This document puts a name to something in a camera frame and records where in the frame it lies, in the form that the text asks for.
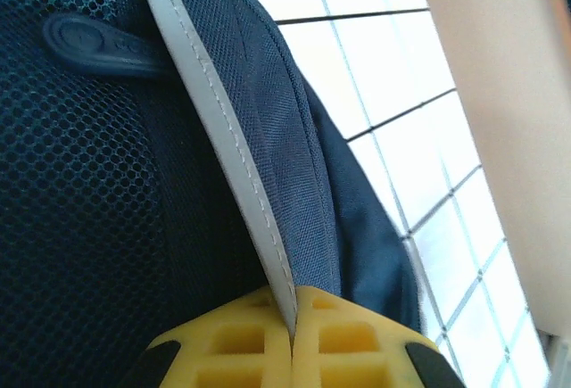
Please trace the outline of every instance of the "backpack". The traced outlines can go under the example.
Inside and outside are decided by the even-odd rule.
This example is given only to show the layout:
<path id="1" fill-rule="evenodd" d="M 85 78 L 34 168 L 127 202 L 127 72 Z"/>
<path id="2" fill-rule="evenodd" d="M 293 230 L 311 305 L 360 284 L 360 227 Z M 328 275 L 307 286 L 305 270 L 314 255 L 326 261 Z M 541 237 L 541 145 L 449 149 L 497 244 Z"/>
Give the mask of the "backpack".
<path id="1" fill-rule="evenodd" d="M 183 2 L 295 283 L 420 330 L 401 240 L 276 23 L 257 0 Z M 163 62 L 66 65 L 43 31 L 66 12 Z M 267 283 L 145 0 L 0 0 L 0 91 L 2 386 L 113 386 L 158 334 Z"/>

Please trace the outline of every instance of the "reflective strip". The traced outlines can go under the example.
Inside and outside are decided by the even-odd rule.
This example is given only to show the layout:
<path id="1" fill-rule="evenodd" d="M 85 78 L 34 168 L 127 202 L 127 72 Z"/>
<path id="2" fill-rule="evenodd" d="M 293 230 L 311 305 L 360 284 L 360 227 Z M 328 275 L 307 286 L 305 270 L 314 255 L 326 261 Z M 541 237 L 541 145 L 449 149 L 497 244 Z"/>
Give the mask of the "reflective strip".
<path id="1" fill-rule="evenodd" d="M 297 300 L 292 272 L 268 196 L 226 90 L 182 0 L 147 2 L 211 140 L 277 305 L 293 337 Z"/>

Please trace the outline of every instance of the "yellow plastic part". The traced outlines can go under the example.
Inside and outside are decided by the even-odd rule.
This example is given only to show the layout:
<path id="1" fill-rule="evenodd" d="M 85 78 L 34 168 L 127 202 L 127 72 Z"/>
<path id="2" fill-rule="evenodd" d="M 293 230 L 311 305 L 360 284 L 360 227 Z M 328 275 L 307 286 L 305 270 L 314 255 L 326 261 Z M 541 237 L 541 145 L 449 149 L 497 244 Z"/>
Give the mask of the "yellow plastic part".
<path id="1" fill-rule="evenodd" d="M 293 353 L 262 288 L 156 338 L 180 351 L 162 388 L 423 387 L 404 348 L 424 336 L 314 287 L 297 287 Z"/>

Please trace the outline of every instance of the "beige wall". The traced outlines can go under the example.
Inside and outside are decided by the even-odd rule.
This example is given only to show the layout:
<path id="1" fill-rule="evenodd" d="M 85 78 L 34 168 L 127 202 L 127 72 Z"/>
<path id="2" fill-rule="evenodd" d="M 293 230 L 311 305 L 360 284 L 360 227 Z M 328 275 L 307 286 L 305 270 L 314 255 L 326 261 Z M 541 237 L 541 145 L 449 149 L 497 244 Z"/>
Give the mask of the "beige wall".
<path id="1" fill-rule="evenodd" d="M 535 323 L 571 336 L 571 34 L 565 3 L 428 3 Z"/>

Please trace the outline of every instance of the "zipper pull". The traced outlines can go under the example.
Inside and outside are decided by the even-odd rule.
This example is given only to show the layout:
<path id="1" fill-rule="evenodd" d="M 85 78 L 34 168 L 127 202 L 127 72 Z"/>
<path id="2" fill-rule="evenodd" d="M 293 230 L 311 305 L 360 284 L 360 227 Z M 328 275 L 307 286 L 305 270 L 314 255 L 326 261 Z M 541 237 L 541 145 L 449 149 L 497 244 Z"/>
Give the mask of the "zipper pull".
<path id="1" fill-rule="evenodd" d="M 76 13 L 51 15 L 42 33 L 52 54 L 81 73 L 137 78 L 176 75 L 166 50 L 160 52 L 142 38 Z"/>

